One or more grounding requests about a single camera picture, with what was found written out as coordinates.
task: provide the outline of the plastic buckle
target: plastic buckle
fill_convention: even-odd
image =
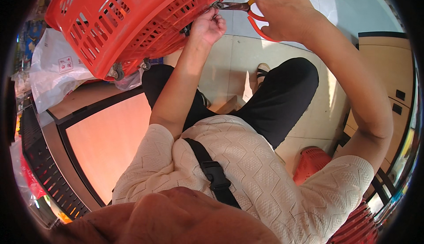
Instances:
[[[200,167],[208,181],[211,182],[210,189],[212,191],[227,189],[231,186],[231,182],[225,177],[224,169],[219,162],[205,161],[200,163]]]

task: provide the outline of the black pants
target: black pants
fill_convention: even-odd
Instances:
[[[151,108],[173,69],[155,65],[143,73],[142,85]],[[308,108],[317,87],[315,66],[305,58],[292,58],[272,69],[253,97],[231,115],[246,121],[276,149]],[[197,90],[183,130],[215,115],[203,105]]]

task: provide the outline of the tile floor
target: tile floor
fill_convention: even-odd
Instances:
[[[225,0],[245,2],[247,0]],[[311,0],[313,6],[335,24],[356,44],[358,32],[400,31],[402,28],[384,0]],[[212,102],[216,111],[234,95],[245,104],[256,86],[256,68],[265,62],[271,68],[294,58],[310,60],[319,72],[320,83],[311,104],[289,132],[276,153],[285,161],[293,175],[299,162],[299,151],[318,146],[332,155],[336,140],[342,134],[342,122],[349,105],[346,94],[321,59],[303,45],[294,42],[273,43],[263,40],[254,31],[242,11],[221,11],[228,30],[213,47],[205,64],[199,89]],[[165,57],[175,66],[181,51]]]
[[[246,2],[247,0],[225,0],[227,2]],[[357,43],[359,32],[369,31],[398,31],[402,32],[400,24],[392,14],[384,0],[310,0],[314,8],[324,14],[335,24],[347,38]],[[252,6],[258,15],[260,11]],[[252,28],[245,12],[223,11],[222,15],[227,20],[226,34],[261,38]],[[257,21],[262,27],[266,23]],[[303,45],[294,42],[282,42],[306,49]]]

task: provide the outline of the red basket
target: red basket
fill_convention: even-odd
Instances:
[[[293,176],[294,183],[298,186],[331,161],[331,157],[317,146],[305,148],[300,155],[301,158]]]
[[[144,58],[166,56],[187,42],[180,31],[217,0],[52,0],[45,20],[59,30],[94,77],[112,81]]]
[[[328,240],[328,244],[374,244],[378,230],[368,205],[363,199],[347,221]]]

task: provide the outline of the knit fabric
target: knit fabric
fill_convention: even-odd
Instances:
[[[283,243],[325,243],[359,205],[374,177],[357,156],[332,160],[296,186],[272,147],[231,115],[199,121],[174,142],[162,125],[150,125],[137,154],[116,183],[113,204],[184,186],[215,198],[183,138],[199,141],[220,163],[242,210],[260,219]]]

